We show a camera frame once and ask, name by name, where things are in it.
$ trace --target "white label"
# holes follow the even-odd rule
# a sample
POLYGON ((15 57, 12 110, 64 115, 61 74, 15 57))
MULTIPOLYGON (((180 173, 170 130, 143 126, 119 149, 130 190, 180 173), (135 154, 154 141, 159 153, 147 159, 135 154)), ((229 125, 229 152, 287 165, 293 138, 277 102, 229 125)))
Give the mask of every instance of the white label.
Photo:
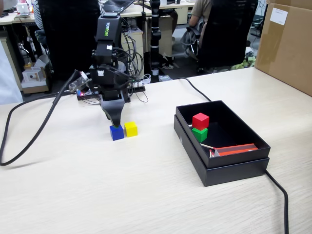
POLYGON ((284 25, 287 18, 287 11, 273 8, 270 21, 284 25))

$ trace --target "red object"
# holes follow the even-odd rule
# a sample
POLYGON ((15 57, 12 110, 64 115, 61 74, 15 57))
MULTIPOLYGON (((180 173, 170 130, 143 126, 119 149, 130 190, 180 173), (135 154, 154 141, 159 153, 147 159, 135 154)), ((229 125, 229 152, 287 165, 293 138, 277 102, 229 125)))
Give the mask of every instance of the red object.
POLYGON ((238 154, 238 153, 254 151, 254 150, 258 150, 258 148, 254 144, 236 145, 236 146, 229 146, 229 147, 216 149, 219 156, 238 154))
POLYGON ((206 116, 202 113, 199 113, 193 116, 192 126, 197 128, 198 130, 203 130, 204 128, 208 128, 209 125, 209 116, 206 116))

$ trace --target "red cube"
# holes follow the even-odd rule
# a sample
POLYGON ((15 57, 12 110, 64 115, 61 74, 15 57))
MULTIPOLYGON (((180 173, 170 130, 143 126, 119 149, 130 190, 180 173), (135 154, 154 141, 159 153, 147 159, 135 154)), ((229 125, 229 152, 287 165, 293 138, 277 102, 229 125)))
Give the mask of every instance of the red cube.
POLYGON ((198 130, 203 130, 204 128, 208 128, 209 125, 209 116, 206 116, 202 113, 199 113, 193 116, 192 126, 193 128, 197 128, 198 130))

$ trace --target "black chair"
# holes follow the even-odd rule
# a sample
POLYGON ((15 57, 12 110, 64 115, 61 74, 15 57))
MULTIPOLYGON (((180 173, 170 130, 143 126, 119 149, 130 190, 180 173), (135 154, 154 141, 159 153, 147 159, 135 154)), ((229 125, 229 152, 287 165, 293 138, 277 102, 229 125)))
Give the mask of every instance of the black chair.
POLYGON ((96 49, 98 0, 38 0, 54 69, 53 79, 88 71, 96 49))
MULTIPOLYGON (((243 62, 257 4, 258 0, 212 0, 202 45, 196 55, 199 60, 197 72, 243 62)), ((195 33, 198 42, 200 33, 192 27, 187 30, 195 33)))

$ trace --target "yellow cube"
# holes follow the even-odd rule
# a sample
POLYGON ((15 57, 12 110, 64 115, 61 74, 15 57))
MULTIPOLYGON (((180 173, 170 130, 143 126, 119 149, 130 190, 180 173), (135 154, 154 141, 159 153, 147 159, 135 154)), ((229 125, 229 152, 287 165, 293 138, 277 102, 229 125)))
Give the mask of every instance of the yellow cube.
POLYGON ((137 136, 137 125, 134 121, 125 123, 127 137, 137 136))

